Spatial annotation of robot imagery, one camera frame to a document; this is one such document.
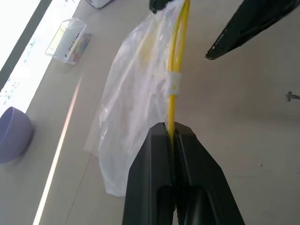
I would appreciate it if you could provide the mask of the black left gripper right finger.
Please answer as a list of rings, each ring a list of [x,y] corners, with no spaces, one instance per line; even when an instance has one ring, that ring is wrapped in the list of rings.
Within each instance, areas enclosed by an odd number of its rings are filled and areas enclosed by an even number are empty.
[[[225,175],[188,126],[175,123],[179,225],[245,225]]]

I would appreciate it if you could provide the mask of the clear yellow-zip plastic bag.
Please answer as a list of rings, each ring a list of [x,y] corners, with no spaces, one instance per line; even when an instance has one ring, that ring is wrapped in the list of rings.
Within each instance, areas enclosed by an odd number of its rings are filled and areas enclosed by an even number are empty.
[[[174,133],[175,99],[191,0],[150,13],[123,41],[109,71],[85,150],[97,155],[108,194],[123,197],[149,129]]]

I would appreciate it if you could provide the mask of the purple and white tissue box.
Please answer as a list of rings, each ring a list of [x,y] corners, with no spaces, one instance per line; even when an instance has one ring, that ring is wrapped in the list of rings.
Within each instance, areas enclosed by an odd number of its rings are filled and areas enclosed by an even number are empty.
[[[101,9],[115,0],[86,0],[93,8]]]

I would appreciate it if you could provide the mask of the purple bowl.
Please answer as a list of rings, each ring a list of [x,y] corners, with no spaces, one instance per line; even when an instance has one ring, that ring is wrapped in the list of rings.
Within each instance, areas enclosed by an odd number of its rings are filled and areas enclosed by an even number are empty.
[[[26,151],[33,132],[28,115],[9,107],[0,117],[0,164],[20,157]]]

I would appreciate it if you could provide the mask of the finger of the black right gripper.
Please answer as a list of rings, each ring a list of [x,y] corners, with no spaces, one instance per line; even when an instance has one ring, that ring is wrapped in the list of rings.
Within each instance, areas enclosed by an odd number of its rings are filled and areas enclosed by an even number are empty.
[[[163,10],[169,2],[173,0],[150,0],[149,9],[152,13],[156,14],[157,11]]]
[[[242,46],[300,6],[300,0],[243,0],[205,58],[215,60]]]

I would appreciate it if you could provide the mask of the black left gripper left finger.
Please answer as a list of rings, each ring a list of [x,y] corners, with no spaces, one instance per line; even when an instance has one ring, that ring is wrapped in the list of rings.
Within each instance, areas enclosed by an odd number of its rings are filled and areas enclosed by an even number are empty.
[[[122,225],[172,225],[174,191],[171,142],[160,122],[149,129],[129,169]]]

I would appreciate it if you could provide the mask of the clear box of colourful clips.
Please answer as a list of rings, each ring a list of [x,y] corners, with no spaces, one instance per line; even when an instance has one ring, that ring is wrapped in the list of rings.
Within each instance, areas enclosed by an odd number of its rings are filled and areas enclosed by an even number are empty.
[[[86,29],[87,24],[78,18],[64,20],[45,51],[45,55],[75,65],[91,38],[91,34],[87,33]]]

